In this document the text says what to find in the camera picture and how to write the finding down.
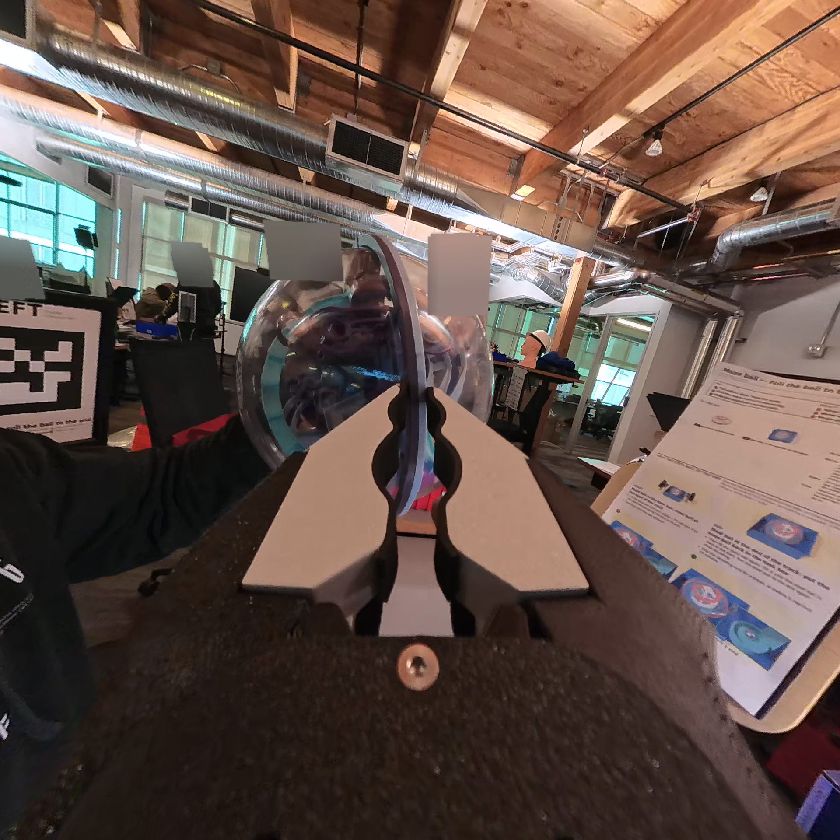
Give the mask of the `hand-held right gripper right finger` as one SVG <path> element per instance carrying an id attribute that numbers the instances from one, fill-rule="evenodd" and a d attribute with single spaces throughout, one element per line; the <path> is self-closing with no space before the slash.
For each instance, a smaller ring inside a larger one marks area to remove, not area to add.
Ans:
<path id="1" fill-rule="evenodd" d="M 449 602 L 523 602 L 587 593 L 588 581 L 529 458 L 442 391 L 427 391 L 434 566 Z"/>

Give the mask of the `instruction sheet board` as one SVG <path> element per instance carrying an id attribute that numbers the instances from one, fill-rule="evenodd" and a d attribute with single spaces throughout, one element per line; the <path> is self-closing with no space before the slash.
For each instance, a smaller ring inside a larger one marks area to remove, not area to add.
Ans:
<path id="1" fill-rule="evenodd" d="M 838 676 L 839 387 L 720 363 L 594 509 L 716 638 L 734 717 L 796 728 Z"/>

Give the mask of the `black office chair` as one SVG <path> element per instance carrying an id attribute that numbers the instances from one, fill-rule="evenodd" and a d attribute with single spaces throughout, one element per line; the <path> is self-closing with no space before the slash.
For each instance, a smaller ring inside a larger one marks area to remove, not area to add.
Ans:
<path id="1" fill-rule="evenodd" d="M 227 421 L 230 399 L 212 341 L 132 339 L 129 346 L 152 447 Z"/>

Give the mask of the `ceiling air vent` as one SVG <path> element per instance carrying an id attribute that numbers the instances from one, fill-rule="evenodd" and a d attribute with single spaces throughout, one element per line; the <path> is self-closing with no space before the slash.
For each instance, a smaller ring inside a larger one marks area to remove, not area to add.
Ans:
<path id="1" fill-rule="evenodd" d="M 407 142 L 349 118 L 331 116 L 324 160 L 334 170 L 402 183 L 407 156 Z"/>

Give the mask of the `person's left forearm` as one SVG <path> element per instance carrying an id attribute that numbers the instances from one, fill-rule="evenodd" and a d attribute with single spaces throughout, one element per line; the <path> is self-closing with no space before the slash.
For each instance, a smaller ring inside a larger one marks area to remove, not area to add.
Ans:
<path id="1" fill-rule="evenodd" d="M 189 546 L 270 471 L 238 417 L 182 447 L 67 448 L 1 435 L 2 582 L 38 571 L 70 584 L 114 576 Z"/>

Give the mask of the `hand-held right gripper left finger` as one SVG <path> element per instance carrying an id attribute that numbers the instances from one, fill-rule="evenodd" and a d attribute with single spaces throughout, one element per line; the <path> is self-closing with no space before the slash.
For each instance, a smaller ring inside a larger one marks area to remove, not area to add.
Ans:
<path id="1" fill-rule="evenodd" d="M 244 590 L 332 603 L 353 616 L 375 592 L 390 497 L 375 450 L 392 432 L 392 386 L 311 446 L 244 576 Z"/>

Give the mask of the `clear maze ball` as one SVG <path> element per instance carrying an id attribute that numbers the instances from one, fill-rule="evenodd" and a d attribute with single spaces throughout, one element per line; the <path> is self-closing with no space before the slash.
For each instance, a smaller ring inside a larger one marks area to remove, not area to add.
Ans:
<path id="1" fill-rule="evenodd" d="M 385 481 L 398 515 L 445 483 L 434 471 L 427 394 L 487 425 L 491 244 L 432 234 L 425 256 L 336 224 L 268 222 L 271 285 L 238 346 L 238 411 L 272 468 L 301 455 L 382 395 L 403 391 L 397 466 Z"/>

